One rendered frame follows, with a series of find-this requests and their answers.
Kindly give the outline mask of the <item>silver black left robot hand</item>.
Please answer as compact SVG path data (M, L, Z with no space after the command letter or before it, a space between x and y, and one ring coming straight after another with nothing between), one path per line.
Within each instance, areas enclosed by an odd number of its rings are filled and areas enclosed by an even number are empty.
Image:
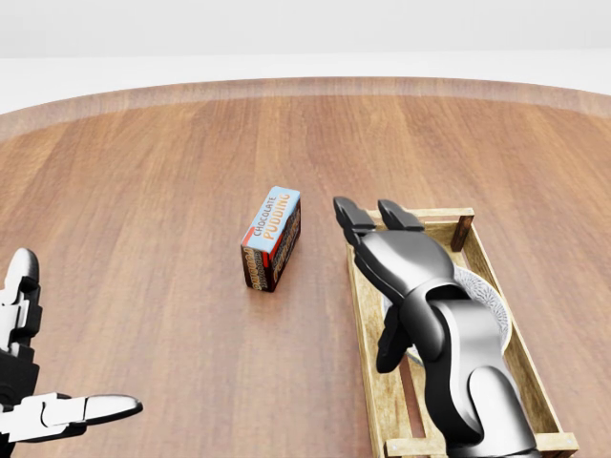
M42 319L40 293L38 259L32 250L19 248L0 289L0 458L11 458L17 443L82 435L88 426L143 410L140 400L123 394L34 393L39 365L31 340Z

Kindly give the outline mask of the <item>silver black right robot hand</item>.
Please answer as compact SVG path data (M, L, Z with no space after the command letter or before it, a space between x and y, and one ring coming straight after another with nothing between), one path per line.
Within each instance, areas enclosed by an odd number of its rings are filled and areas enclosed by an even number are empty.
M392 372L412 345L423 360L436 360L445 331L426 295L430 287L453 279L453 263L445 250L425 234L414 214L392 200L378 201L384 230L349 198L335 197L333 206L354 249L356 266L391 301L378 341L377 371Z

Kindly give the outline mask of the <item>wooden slat tray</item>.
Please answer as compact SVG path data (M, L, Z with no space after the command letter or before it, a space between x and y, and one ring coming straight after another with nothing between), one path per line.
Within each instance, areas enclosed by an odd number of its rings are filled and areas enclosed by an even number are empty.
M473 209L419 209L415 215L454 263L469 268L495 290L501 288L474 227ZM426 410L423 367L408 360L407 378L399 371L383 375L376 370L377 342L384 327L383 297L355 266L351 247L347 255L372 458L447 458L443 436ZM510 322L504 358L515 377L542 458L572 458L579 450L578 441L562 429L515 321Z

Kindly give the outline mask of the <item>patterned black white bowl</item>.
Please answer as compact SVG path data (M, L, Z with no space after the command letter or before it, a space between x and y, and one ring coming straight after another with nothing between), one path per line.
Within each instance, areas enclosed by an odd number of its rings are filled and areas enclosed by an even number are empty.
M508 307L500 294L476 273L457 265L435 269L412 261L396 262L378 269L373 284L388 298L390 316L378 341L376 368L393 371L407 348L416 345L419 357L436 360L442 352L445 334L433 315L433 300L481 302L495 318L501 348L511 339Z

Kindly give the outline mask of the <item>chocolate pudding box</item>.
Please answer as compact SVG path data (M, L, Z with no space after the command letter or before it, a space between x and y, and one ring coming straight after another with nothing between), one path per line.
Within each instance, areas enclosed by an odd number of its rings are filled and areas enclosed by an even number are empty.
M273 292L301 234L301 193L274 186L241 243L248 287Z

